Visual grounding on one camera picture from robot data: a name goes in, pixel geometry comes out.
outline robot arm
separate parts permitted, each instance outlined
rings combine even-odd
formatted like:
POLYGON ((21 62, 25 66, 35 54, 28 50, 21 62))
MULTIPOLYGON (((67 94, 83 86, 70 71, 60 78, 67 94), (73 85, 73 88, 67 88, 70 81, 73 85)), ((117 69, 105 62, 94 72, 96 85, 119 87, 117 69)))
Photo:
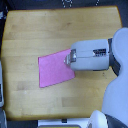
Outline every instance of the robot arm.
POLYGON ((72 70, 107 70, 112 66, 119 76, 107 86, 102 112, 92 113, 87 128, 127 128, 128 28, 118 30, 112 43, 104 39, 74 43, 64 62, 72 70))

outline wooden table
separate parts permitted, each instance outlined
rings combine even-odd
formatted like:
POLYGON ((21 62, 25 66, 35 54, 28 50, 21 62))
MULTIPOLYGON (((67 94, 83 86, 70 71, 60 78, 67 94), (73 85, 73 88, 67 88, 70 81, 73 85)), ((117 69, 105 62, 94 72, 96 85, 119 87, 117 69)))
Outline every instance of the wooden table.
POLYGON ((108 71, 76 72, 76 78, 39 88, 38 57, 88 39, 108 39, 121 28, 116 7, 10 11, 4 30, 4 109, 11 120, 89 117, 101 110, 108 71))

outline pink towel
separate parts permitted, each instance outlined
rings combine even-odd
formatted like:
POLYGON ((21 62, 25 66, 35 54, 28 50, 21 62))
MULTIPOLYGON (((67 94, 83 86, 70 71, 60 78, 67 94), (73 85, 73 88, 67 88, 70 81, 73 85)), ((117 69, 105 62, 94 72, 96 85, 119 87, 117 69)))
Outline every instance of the pink towel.
POLYGON ((64 64, 64 59, 70 49, 38 58, 39 84, 47 87, 75 77, 74 71, 64 64))

